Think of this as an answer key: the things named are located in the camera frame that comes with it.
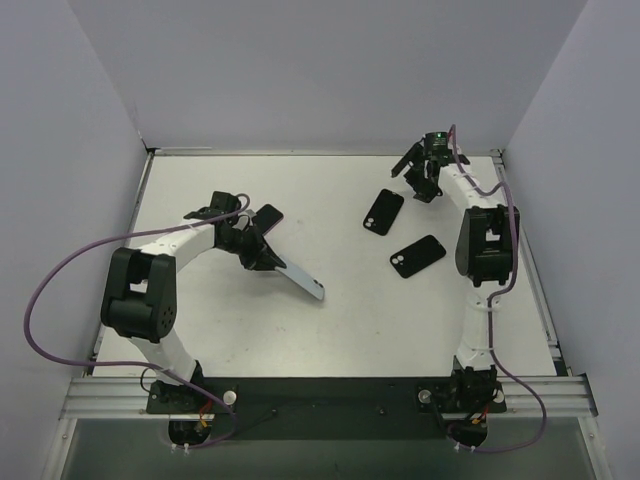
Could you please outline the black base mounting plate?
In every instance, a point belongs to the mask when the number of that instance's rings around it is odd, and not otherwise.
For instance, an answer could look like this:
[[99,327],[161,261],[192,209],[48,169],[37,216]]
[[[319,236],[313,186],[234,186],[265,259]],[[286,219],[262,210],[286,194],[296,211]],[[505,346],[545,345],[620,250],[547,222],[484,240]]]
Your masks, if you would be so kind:
[[212,378],[206,390],[230,403],[210,409],[213,434],[237,440],[426,440],[447,422],[506,411],[502,387],[446,377]]

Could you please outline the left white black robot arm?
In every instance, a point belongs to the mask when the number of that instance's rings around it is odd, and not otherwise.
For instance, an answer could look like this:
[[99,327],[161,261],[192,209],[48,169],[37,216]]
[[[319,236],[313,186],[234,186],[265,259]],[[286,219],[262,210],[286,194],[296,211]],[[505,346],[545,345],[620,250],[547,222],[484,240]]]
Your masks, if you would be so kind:
[[158,380],[183,411],[202,405],[205,387],[201,365],[174,330],[179,271],[213,249],[237,256],[247,270],[273,271],[285,265],[265,240],[284,215],[266,204],[255,213],[235,216],[240,208],[237,195],[215,191],[207,206],[184,215],[178,230],[141,247],[118,248],[111,257],[101,322],[129,340],[147,363],[160,367]]

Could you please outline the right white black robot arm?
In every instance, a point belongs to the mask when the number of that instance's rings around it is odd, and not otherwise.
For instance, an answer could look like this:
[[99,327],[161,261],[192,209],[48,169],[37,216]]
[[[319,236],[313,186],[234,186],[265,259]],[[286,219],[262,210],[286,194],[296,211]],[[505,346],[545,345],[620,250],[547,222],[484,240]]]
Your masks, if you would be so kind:
[[466,279],[466,306],[454,355],[451,397],[460,404],[488,402],[498,390],[493,332],[501,296],[517,280],[519,211],[504,181],[483,187],[463,164],[456,128],[424,135],[392,168],[402,174],[414,197],[429,203],[446,196],[462,215],[455,265]]

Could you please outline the aluminium front rail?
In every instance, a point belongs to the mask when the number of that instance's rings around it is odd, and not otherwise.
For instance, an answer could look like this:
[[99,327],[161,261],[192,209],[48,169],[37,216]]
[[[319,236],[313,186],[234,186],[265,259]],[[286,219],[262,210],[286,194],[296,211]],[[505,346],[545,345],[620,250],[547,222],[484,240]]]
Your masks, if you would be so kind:
[[147,416],[148,393],[137,378],[72,379],[60,412],[62,420],[120,420]]

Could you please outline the purple smartphone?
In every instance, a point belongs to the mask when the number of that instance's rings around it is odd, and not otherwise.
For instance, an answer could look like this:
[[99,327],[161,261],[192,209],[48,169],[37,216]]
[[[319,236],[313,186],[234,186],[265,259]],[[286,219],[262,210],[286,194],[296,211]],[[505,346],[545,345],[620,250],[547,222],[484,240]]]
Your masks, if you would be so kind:
[[252,224],[262,235],[269,233],[284,219],[284,214],[272,204],[265,204],[251,217]]

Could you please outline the silver white smartphone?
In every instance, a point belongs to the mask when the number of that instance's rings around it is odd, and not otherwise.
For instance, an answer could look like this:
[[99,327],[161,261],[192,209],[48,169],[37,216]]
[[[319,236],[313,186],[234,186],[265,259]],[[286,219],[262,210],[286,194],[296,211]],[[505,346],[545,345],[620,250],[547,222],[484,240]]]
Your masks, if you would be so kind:
[[323,284],[307,273],[304,269],[290,261],[285,256],[281,256],[280,260],[283,266],[277,266],[276,271],[284,275],[288,280],[292,281],[298,287],[305,290],[308,294],[318,301],[325,298],[325,288]]

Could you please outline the black phone case with phone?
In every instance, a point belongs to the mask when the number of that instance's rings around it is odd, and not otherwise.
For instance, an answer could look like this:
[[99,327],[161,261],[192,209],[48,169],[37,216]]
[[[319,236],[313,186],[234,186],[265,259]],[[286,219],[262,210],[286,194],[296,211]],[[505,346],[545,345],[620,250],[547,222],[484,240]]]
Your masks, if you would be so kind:
[[408,279],[446,256],[445,247],[433,235],[426,235],[392,254],[391,266],[403,279]]

